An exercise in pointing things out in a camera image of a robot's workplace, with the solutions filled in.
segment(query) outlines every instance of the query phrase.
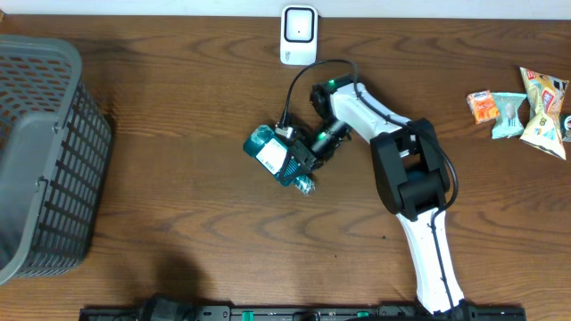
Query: bottle label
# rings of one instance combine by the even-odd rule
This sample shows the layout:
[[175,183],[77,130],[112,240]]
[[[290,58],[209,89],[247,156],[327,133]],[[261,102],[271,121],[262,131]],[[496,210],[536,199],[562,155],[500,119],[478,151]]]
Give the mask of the bottle label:
[[278,143],[275,138],[272,138],[264,148],[258,152],[256,159],[269,170],[271,175],[276,175],[284,164],[286,154],[287,149]]

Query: gray plastic basket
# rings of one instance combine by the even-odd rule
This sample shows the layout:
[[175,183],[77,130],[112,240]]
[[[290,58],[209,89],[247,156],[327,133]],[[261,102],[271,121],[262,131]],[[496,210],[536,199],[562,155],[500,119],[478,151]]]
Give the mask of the gray plastic basket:
[[111,129],[80,77],[72,45],[0,36],[0,284],[87,255]]

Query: orange snack package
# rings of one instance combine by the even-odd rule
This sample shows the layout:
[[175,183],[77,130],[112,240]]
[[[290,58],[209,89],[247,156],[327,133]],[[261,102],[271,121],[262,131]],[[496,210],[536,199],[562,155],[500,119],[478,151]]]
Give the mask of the orange snack package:
[[492,93],[489,90],[470,94],[466,101],[474,115],[476,124],[481,124],[500,116],[498,106],[496,106],[496,102],[493,100]]

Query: robotic arm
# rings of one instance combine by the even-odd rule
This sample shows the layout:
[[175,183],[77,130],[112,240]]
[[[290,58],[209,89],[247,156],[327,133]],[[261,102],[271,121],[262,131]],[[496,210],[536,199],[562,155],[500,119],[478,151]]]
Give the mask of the robotic arm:
[[[444,190],[450,187],[442,159],[439,159],[440,155],[434,153],[431,146],[424,149],[426,144],[423,145],[422,138],[385,121],[365,106],[357,98],[352,82],[338,88],[332,86],[334,83],[327,83],[325,88],[323,85],[315,86],[312,95],[315,98],[312,101],[315,105],[319,100],[316,99],[317,95],[329,95],[332,113],[330,117],[347,124],[371,144],[379,196],[387,209],[396,214],[407,236],[417,274],[418,300],[433,314],[444,312],[450,309],[451,305],[430,227],[431,217],[436,213],[437,207],[443,205]],[[390,111],[371,96],[361,83],[357,88],[361,99],[366,100],[378,112],[390,115],[401,123],[410,123],[409,119]],[[427,120],[412,122],[412,125],[424,127],[424,130],[435,136],[434,129]],[[417,153],[421,154],[421,163],[411,168],[406,169],[402,161],[398,160]],[[456,307],[464,299],[464,293],[454,275],[444,220],[445,212],[435,219],[436,237],[451,299]]]
[[[410,121],[390,111],[371,96],[363,84],[358,83],[356,87],[360,97],[355,93],[351,76],[313,87],[311,104],[324,123],[312,138],[299,135],[302,137],[298,140],[303,141],[310,152],[302,151],[302,156],[296,157],[300,148],[295,148],[293,159],[300,162],[302,168],[316,169],[316,164],[320,166],[333,156],[352,129],[370,143],[379,197],[399,219],[407,236],[417,274],[418,300],[431,314],[445,312],[451,309],[451,302],[453,307],[458,306],[464,294],[452,268],[444,228],[445,212],[435,218],[434,233],[432,228],[432,216],[446,203],[444,195],[450,189],[443,158],[425,138],[386,121],[379,114],[422,130],[435,142],[434,128],[426,119]],[[294,132],[292,128],[280,129],[277,133]],[[323,161],[304,164],[306,154]],[[403,160],[412,155],[419,155],[420,161],[405,166]],[[437,251],[440,251],[442,268]]]

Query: small package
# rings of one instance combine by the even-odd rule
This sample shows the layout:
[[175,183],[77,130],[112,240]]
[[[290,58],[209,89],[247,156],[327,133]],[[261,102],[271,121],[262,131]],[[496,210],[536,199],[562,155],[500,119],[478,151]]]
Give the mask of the small package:
[[492,93],[493,100],[500,111],[496,125],[492,129],[492,138],[510,138],[524,133],[524,126],[519,122],[517,110],[527,97],[526,94]]
[[520,139],[564,160],[559,114],[569,81],[525,68],[520,70],[531,105],[530,120]]
[[561,114],[561,135],[564,142],[571,142],[571,115]]
[[496,102],[493,100],[492,93],[489,90],[470,94],[466,101],[474,115],[476,124],[481,124],[500,116]]

